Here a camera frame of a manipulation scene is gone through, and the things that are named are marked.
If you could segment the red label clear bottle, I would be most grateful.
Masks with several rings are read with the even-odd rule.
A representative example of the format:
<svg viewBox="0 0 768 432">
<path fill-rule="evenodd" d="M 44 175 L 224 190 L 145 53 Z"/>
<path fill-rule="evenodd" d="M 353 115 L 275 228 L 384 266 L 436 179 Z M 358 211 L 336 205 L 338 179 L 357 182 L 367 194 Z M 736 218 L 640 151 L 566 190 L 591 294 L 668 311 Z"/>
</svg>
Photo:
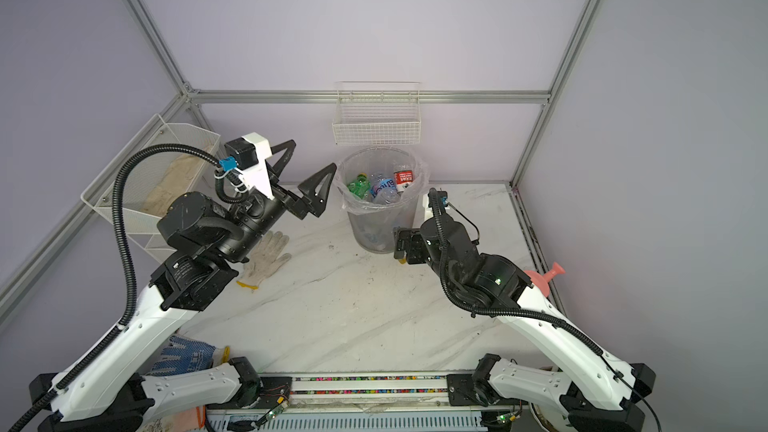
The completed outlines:
<svg viewBox="0 0 768 432">
<path fill-rule="evenodd" d="M 404 168 L 394 172 L 394 183 L 398 193 L 403 193 L 413 184 L 414 180 L 414 173 L 409 168 Z"/>
</svg>

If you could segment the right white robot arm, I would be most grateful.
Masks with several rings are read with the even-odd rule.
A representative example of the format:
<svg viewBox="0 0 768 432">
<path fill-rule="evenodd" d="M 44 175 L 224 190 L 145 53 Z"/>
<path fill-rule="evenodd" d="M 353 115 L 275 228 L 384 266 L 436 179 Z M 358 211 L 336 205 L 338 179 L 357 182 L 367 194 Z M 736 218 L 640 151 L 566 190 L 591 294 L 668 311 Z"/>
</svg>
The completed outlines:
<svg viewBox="0 0 768 432">
<path fill-rule="evenodd" d="M 428 216 L 419 227 L 395 231 L 395 258 L 428 265 L 453 306 L 499 320 L 553 363 L 531 368 L 488 353 L 471 375 L 470 401 L 485 407 L 519 401 L 545 431 L 642 430 L 656 415 L 647 401 L 656 374 L 609 353 L 557 309 L 549 283 L 562 268 L 539 274 L 482 253 L 450 215 L 446 192 L 432 188 L 426 201 Z"/>
</svg>

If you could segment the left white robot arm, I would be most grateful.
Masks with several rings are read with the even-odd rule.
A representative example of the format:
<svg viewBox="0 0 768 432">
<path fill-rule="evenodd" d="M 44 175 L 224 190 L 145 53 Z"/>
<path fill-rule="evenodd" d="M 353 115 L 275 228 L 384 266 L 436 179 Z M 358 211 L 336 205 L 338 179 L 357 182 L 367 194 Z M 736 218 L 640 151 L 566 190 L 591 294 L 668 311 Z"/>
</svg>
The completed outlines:
<svg viewBox="0 0 768 432">
<path fill-rule="evenodd" d="M 148 423 L 198 406 L 244 408 L 258 401 L 263 383 L 250 362 L 177 375 L 144 376 L 140 368 L 186 322 L 203 312 L 247 264 L 284 214 L 320 216 L 336 174 L 329 164 L 300 183 L 280 185 L 294 141 L 270 145 L 255 133 L 230 141 L 227 156 L 186 144 L 148 146 L 119 169 L 112 189 L 112 223 L 126 283 L 120 319 L 76 363 L 41 374 L 30 385 L 31 407 L 14 424 L 24 429 L 39 413 L 43 431 L 136 431 Z M 123 198 L 132 171 L 162 153 L 189 155 L 215 169 L 214 196 L 187 192 L 175 199 L 158 228 L 172 254 L 139 287 Z"/>
</svg>

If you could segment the green Sprite bottle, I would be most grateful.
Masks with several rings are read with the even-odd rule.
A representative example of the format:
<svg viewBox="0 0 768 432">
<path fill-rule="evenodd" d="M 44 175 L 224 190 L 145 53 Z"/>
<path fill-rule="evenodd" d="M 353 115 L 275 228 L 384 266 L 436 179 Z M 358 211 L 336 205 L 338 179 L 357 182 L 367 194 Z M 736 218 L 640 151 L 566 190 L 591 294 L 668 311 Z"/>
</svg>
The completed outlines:
<svg viewBox="0 0 768 432">
<path fill-rule="evenodd" d="M 366 174 L 358 174 L 353 181 L 347 184 L 347 189 L 356 198 L 363 201 L 369 201 L 371 182 Z"/>
</svg>

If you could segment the large crushed blue label bottle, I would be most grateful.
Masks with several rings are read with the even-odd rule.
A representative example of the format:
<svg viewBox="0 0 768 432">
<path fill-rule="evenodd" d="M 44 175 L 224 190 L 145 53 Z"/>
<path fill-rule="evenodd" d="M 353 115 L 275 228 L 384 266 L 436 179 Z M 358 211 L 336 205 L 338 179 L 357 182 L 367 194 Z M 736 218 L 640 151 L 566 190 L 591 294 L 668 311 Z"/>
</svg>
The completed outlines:
<svg viewBox="0 0 768 432">
<path fill-rule="evenodd" d="M 377 180 L 372 187 L 372 196 L 373 202 L 379 205 L 390 205 L 400 200 L 400 194 L 396 191 L 392 177 Z"/>
</svg>

